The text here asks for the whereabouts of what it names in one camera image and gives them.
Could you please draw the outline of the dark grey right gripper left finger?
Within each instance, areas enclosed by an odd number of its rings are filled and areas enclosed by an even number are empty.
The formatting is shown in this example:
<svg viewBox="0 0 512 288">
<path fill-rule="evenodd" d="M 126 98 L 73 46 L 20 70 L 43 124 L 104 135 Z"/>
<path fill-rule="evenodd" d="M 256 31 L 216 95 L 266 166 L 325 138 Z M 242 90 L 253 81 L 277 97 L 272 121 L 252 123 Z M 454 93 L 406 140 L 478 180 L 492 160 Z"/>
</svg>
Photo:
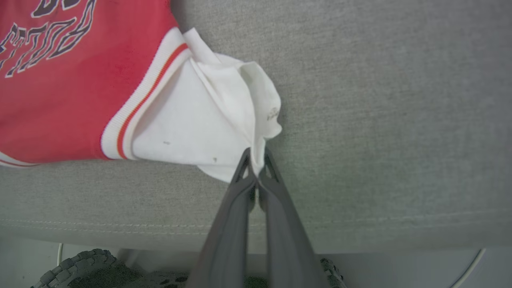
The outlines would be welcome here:
<svg viewBox="0 0 512 288">
<path fill-rule="evenodd" d="M 254 208 L 255 190 L 256 177 L 247 148 L 241 155 L 197 264 L 188 277 L 187 287 L 244 286 L 248 216 Z"/>
</svg>

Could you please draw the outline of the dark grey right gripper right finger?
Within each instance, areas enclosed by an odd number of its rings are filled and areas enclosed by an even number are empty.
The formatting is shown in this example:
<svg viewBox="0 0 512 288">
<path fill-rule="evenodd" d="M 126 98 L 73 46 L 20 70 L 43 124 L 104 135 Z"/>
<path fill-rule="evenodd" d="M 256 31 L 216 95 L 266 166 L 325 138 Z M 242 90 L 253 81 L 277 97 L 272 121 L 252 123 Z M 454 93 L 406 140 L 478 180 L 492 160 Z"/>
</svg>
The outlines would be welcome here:
<svg viewBox="0 0 512 288">
<path fill-rule="evenodd" d="M 259 204 L 266 214 L 267 273 L 271 288 L 327 288 L 322 265 L 269 149 L 258 175 Z"/>
</svg>

